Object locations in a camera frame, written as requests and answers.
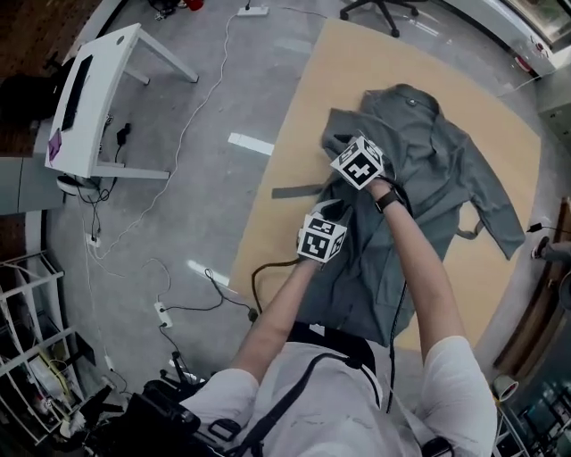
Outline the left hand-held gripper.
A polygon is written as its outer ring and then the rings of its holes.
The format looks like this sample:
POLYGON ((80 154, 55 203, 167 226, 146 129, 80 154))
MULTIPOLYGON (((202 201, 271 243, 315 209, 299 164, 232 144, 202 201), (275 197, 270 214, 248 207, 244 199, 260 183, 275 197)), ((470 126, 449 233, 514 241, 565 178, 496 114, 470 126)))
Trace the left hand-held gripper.
POLYGON ((352 213, 352 207, 343 200, 317 202, 298 232, 297 254, 316 262, 329 262, 341 251, 352 213))

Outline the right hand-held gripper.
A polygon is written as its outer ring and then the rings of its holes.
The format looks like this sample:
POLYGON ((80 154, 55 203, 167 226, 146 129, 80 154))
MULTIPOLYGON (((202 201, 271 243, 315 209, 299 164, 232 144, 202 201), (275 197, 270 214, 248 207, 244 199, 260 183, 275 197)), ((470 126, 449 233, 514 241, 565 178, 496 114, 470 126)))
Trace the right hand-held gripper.
POLYGON ((330 165, 358 190, 385 175, 384 153, 364 136, 354 137, 330 165))

